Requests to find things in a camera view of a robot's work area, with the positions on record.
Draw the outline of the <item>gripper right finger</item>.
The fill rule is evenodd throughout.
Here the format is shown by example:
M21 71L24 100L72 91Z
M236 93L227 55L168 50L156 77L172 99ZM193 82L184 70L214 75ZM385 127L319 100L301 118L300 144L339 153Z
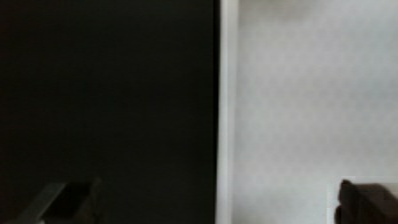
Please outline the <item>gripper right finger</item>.
M340 181L333 224L398 224L398 198L380 184Z

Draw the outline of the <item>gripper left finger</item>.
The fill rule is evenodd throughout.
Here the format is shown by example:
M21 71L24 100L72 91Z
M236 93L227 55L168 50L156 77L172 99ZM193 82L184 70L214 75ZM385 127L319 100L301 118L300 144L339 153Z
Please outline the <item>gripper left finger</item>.
M49 183L15 224L101 224L101 181Z

